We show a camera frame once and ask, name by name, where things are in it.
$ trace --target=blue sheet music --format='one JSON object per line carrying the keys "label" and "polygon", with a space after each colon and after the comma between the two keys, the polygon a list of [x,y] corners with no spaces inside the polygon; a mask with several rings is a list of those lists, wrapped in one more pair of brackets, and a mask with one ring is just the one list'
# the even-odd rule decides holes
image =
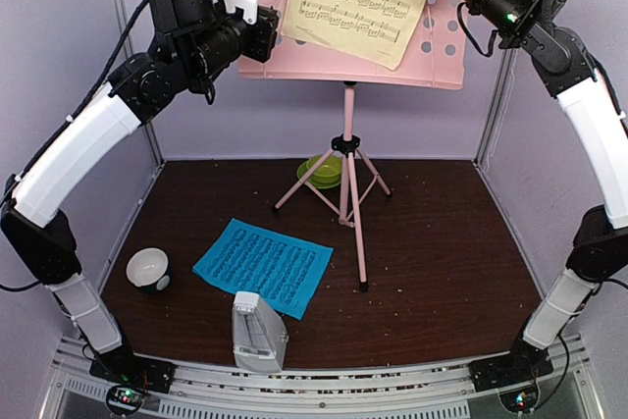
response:
{"label": "blue sheet music", "polygon": [[226,292],[258,293],[276,311],[301,320],[333,252],[231,220],[193,271]]}

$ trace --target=sheet music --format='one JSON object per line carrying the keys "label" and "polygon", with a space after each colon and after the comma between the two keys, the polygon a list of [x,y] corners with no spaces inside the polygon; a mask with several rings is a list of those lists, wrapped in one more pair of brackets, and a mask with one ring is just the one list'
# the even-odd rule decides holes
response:
{"label": "sheet music", "polygon": [[394,71],[426,0],[288,0],[283,35]]}

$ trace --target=small white cup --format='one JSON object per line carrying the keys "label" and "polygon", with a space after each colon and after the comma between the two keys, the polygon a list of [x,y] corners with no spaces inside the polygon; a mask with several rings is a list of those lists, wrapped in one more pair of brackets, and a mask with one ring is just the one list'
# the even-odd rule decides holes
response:
{"label": "small white cup", "polygon": [[127,278],[144,293],[163,291],[172,278],[166,252],[156,247],[140,250],[127,264]]}

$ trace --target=pink music stand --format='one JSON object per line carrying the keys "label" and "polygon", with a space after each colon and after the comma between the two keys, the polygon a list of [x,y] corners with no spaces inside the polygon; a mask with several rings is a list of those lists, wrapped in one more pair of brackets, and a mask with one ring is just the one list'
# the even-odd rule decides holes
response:
{"label": "pink music stand", "polygon": [[[282,13],[287,2],[288,0],[262,0],[261,4],[273,7]],[[358,82],[377,82],[450,90],[462,88],[466,37],[459,28],[457,21],[456,7],[458,3],[459,0],[428,0],[403,62],[393,72],[370,61],[321,46],[281,37],[273,51],[272,59],[266,64],[256,63],[245,58],[239,62],[239,73],[246,79],[313,79],[344,82],[344,132],[342,136],[332,140],[331,148],[273,206],[273,211],[279,211],[303,185],[321,198],[339,215],[341,225],[355,229],[360,289],[362,291],[368,290],[369,285],[362,238],[360,204],[376,183],[380,185],[386,196],[391,197],[393,193],[371,160],[360,148],[359,138],[353,135],[355,86]],[[335,151],[343,154],[340,208],[309,182],[309,178]],[[358,192],[355,173],[356,153],[373,174],[373,180],[362,196]],[[349,193],[352,203],[351,213],[348,213]]]}

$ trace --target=dark wooden surface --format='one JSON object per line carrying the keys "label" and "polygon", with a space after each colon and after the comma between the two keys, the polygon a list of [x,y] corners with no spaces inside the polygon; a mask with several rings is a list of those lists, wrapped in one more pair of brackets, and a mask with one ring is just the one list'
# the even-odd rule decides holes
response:
{"label": "dark wooden surface", "polygon": [[[471,163],[376,163],[394,198],[375,188],[362,207],[366,294],[358,290],[353,231],[309,190],[271,214],[298,163],[166,166],[104,290],[138,352],[233,364],[233,297],[191,270],[231,218],[335,249],[303,320],[285,318],[287,368],[413,364],[509,348],[539,298]],[[338,199],[338,190],[329,194]],[[172,285],[157,295],[125,277],[128,260],[148,246],[165,250],[174,267]]]}

